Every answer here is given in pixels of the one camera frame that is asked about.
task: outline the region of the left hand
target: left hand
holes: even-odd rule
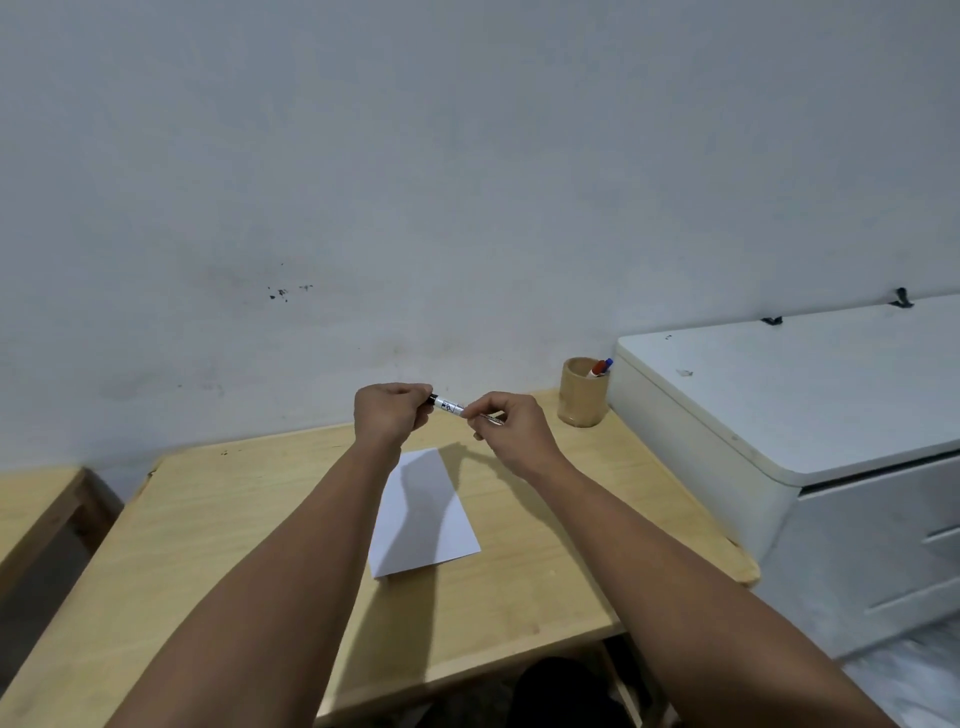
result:
[[[433,406],[425,404],[429,384],[371,384],[353,398],[353,430],[358,443],[399,448],[426,424]]]

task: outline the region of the bamboo cup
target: bamboo cup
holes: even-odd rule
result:
[[[596,357],[589,356],[574,356],[564,362],[557,417],[568,425],[593,427],[607,414],[610,375],[587,376],[596,363]]]

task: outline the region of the wooden table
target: wooden table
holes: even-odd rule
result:
[[[743,584],[756,563],[611,413],[575,429],[538,395],[561,449]],[[523,481],[438,412],[405,449],[439,448],[482,552],[377,583],[365,575],[320,722],[621,631],[556,520]],[[194,448],[162,460],[0,702],[0,724],[102,726],[171,632],[307,495],[351,425]]]
[[[98,482],[78,466],[0,473],[0,597],[70,519],[96,550],[119,512]]]

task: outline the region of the sheet of paper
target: sheet of paper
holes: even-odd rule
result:
[[[440,452],[403,452],[387,478],[376,514],[367,557],[373,578],[479,551]]]

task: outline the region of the marker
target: marker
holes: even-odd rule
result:
[[[461,417],[466,409],[463,405],[457,404],[455,401],[445,400],[443,397],[437,397],[437,395],[430,395],[426,400],[426,404],[433,404],[457,417]],[[503,420],[497,420],[493,415],[480,415],[480,417],[487,418],[494,425],[503,425]]]
[[[587,372],[587,379],[593,379],[595,376],[603,376],[611,366],[613,366],[612,359],[598,360],[597,363],[593,365],[593,368]]]

